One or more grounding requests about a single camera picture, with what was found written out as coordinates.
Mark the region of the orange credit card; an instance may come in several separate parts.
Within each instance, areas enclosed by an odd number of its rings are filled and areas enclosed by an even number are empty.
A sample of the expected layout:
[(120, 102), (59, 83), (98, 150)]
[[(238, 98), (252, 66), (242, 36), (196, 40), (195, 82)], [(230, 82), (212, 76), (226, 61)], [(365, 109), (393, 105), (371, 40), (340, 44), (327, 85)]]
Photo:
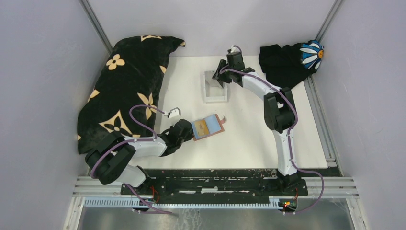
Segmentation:
[(210, 134), (206, 121), (204, 119), (197, 120), (194, 122), (196, 138), (203, 138)]

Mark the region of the tan leather card holder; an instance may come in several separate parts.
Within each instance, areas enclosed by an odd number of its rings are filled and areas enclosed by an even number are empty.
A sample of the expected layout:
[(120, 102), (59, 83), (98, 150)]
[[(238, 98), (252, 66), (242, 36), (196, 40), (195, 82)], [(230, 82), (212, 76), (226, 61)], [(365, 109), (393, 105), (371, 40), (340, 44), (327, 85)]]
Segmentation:
[(212, 114), (212, 115), (207, 116), (202, 119), (204, 119), (206, 121), (210, 134), (203, 138), (197, 139), (196, 132), (195, 132), (195, 125), (194, 125), (195, 121), (193, 121), (193, 122), (191, 122), (191, 125), (192, 125), (192, 130), (193, 130), (193, 135), (194, 135), (194, 137), (193, 137), (194, 141), (198, 141), (198, 140), (201, 140), (201, 139), (204, 139), (207, 137), (211, 137), (213, 135), (216, 135), (216, 134), (219, 134), (219, 133), (222, 133), (225, 131), (225, 129), (224, 129), (224, 123), (226, 122), (225, 116), (219, 117), (218, 114)]

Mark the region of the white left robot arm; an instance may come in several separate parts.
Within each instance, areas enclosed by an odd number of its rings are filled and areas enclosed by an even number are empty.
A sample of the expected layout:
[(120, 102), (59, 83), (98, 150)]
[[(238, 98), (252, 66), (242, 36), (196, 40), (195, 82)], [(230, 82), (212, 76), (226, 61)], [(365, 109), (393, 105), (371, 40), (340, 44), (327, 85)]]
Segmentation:
[(130, 161), (137, 157), (171, 155), (193, 137), (192, 124), (185, 119), (180, 119), (156, 139), (125, 137), (114, 131), (87, 153), (85, 162), (91, 169), (90, 176), (102, 185), (120, 182), (145, 195), (151, 188), (149, 175), (140, 166), (130, 165)]

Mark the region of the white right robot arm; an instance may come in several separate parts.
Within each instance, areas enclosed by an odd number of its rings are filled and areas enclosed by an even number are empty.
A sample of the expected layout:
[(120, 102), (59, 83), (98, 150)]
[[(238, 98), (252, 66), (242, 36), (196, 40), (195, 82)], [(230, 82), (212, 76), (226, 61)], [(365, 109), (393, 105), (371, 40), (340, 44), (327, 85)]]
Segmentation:
[(280, 88), (261, 78), (254, 69), (247, 68), (240, 51), (228, 50), (226, 59), (219, 62), (213, 79), (220, 84), (236, 83), (263, 100), (264, 121), (275, 138), (278, 168), (277, 191), (290, 195), (301, 181), (294, 158), (293, 129), (297, 112), (289, 88)]

